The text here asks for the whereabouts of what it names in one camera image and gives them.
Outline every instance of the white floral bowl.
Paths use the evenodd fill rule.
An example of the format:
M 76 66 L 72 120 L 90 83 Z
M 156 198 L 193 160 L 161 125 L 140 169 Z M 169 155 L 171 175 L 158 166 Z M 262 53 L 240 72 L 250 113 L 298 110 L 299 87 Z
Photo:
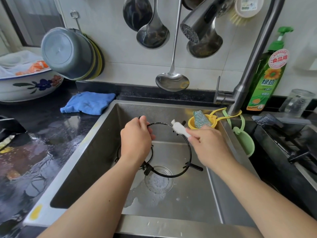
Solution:
M 0 101 L 20 102 L 43 97 L 59 87 L 64 78 L 53 70 L 0 79 Z

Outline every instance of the faucet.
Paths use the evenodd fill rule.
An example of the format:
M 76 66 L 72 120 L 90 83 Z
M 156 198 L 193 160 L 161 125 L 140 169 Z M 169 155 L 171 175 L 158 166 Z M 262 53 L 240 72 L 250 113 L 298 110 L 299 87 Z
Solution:
M 224 1 L 225 0 L 204 0 L 191 13 L 189 13 L 180 24 L 184 35 L 190 41 L 198 43 L 206 33 L 213 19 L 216 18 L 217 13 L 219 12 L 219 6 Z M 232 94 L 219 92 L 220 76 L 218 77 L 214 103 L 228 105 L 227 113 L 230 116 L 237 115 L 242 107 L 242 104 L 248 94 L 256 67 L 282 11 L 284 2 L 285 0 L 271 0 L 270 7 L 249 57 L 247 66 L 245 67 L 240 82 L 234 88 Z

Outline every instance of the yellow sponge holder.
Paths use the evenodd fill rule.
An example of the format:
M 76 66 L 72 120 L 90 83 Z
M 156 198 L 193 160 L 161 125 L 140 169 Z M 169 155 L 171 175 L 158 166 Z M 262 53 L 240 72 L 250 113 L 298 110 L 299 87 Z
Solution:
M 239 116 L 240 114 L 242 114 L 242 110 L 240 110 L 239 113 L 237 115 L 234 115 L 234 116 L 217 118 L 217 116 L 214 115 L 214 113 L 216 113 L 217 111 L 224 110 L 224 109 L 226 109 L 226 108 L 216 109 L 216 110 L 212 111 L 210 114 L 205 114 L 205 116 L 209 119 L 212 128 L 216 127 L 216 125 L 217 125 L 219 120 L 234 118 L 234 117 Z M 191 117 L 190 120 L 188 120 L 188 127 L 190 129 L 198 129 L 198 128 L 195 127 L 195 117 L 194 116 Z

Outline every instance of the green bottle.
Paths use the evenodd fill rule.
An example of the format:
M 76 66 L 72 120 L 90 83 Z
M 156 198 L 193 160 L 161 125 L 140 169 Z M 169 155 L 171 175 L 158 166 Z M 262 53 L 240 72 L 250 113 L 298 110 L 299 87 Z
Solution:
M 284 49 L 282 39 L 285 33 L 293 30 L 292 27 L 280 27 L 279 38 L 271 43 L 266 53 L 262 54 L 248 95 L 242 105 L 243 112 L 260 113 L 272 96 L 289 59 L 289 52 Z

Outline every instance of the faucet head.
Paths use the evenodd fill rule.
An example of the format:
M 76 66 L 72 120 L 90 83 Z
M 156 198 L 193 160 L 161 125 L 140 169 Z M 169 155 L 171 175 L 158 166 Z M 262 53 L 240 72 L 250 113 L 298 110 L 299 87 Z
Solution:
M 194 44 L 200 42 L 226 0 L 204 0 L 180 24 L 184 35 Z

